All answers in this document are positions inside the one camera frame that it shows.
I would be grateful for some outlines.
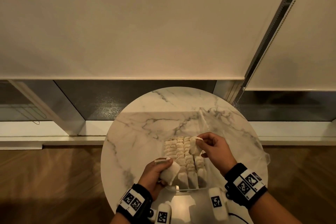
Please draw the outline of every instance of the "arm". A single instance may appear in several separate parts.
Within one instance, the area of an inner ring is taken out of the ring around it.
[[[224,137],[211,132],[200,134],[198,137],[203,139],[203,141],[196,140],[196,144],[205,151],[202,157],[209,158],[221,175],[224,176],[237,164]],[[249,214],[253,222],[257,224],[301,223],[268,192],[256,201],[249,210]]]
[[[164,181],[158,182],[159,175],[163,170],[170,167],[172,163],[173,159],[157,165],[155,165],[153,161],[145,167],[145,170],[143,171],[138,184],[140,184],[150,192],[153,201],[158,198],[160,191],[167,185]],[[130,222],[122,214],[116,213],[111,221],[111,224],[130,224]]]

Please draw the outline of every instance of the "table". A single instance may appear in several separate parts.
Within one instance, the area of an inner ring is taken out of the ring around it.
[[[241,113],[211,93],[188,87],[168,87],[149,92],[134,100],[118,115],[105,138],[101,154],[101,179],[114,212],[124,192],[137,183],[145,166],[162,157],[165,138],[203,132],[199,127],[200,107],[226,125],[226,138],[240,137],[258,142],[258,136]],[[252,158],[242,150],[233,151],[233,155],[267,183],[266,158],[249,161]],[[208,172],[212,187],[223,187],[225,179],[218,170],[212,171],[211,174]],[[174,194],[164,189],[152,206],[155,208],[162,202],[170,201],[173,211],[171,223],[215,223],[207,200],[206,190]],[[230,211],[249,218],[246,209],[238,205],[233,205]]]

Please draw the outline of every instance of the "person's left hand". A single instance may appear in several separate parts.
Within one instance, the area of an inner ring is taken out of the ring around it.
[[[164,163],[155,165],[154,161],[150,162],[143,171],[138,184],[146,188],[150,194],[152,195],[153,201],[155,201],[160,191],[166,187],[166,183],[164,181],[158,182],[160,173],[170,167],[173,163],[173,159],[167,160]]]

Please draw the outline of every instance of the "person's right hand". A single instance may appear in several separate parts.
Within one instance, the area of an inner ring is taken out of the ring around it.
[[[202,138],[203,141],[196,140],[196,145],[205,151],[201,156],[209,158],[221,175],[224,176],[237,164],[224,137],[212,132],[200,134],[198,137]]]

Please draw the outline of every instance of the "wristband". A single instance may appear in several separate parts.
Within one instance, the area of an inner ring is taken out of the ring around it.
[[[149,223],[153,198],[140,184],[133,184],[120,199],[116,212],[121,213],[130,223]]]
[[[247,209],[267,192],[263,180],[242,163],[236,164],[224,178],[227,180],[227,197]]]

